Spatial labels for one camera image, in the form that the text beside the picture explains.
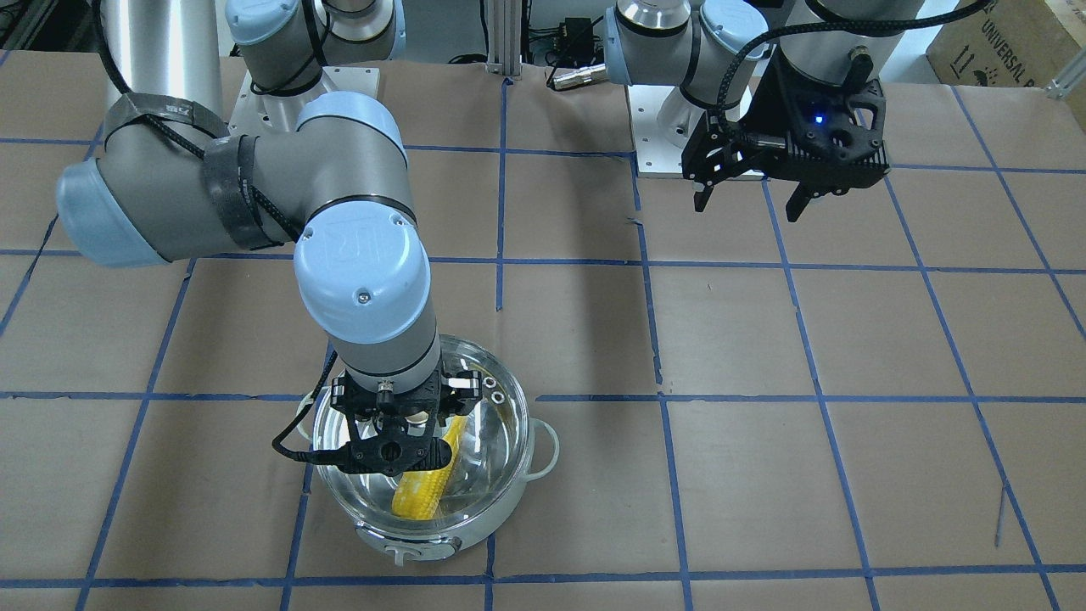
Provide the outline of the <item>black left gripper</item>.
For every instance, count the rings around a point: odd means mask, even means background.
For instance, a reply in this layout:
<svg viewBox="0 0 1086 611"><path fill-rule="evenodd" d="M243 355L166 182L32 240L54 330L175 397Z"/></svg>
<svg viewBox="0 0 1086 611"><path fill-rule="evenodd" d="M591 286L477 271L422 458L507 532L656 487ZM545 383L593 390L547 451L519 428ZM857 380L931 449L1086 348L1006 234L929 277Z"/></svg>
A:
<svg viewBox="0 0 1086 611"><path fill-rule="evenodd" d="M788 160L788 130L780 120L760 125L702 115L691 128L681 155L681 170L685 179L694 182L694 211L703 213L714 194L714 186L745 171L794 181ZM785 205L787 221L798 221L818 198L820 191L815 186L797 184Z"/></svg>

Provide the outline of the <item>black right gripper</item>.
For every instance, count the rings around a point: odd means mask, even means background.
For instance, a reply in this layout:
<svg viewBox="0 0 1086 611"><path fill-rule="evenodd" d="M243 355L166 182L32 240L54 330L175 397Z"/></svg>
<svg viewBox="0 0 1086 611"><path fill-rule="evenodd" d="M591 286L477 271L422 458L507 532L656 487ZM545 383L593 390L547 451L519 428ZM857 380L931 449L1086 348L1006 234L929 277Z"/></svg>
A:
<svg viewBox="0 0 1086 611"><path fill-rule="evenodd" d="M401 390L380 380L375 390L361 386L359 375L344 370L329 389L329 436L369 438L455 438L464 432L479 402L484 399L484 373L473 365L438 365L414 389Z"/></svg>

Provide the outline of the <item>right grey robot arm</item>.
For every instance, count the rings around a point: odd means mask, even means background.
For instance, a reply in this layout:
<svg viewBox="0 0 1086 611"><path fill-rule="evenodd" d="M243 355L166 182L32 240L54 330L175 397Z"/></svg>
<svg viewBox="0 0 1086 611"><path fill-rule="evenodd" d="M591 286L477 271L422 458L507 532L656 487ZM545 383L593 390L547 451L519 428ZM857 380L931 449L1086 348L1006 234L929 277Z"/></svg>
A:
<svg viewBox="0 0 1086 611"><path fill-rule="evenodd" d="M292 241L301 298L346 368L343 412L408 422L470 413L481 383L442 365L391 113L363 92L329 90L299 110L291 131L231 133L184 85L132 89L136 74L119 69L104 25L96 34L119 93L105 154L67 167L56 186L59 220L81 254L128 268Z"/></svg>

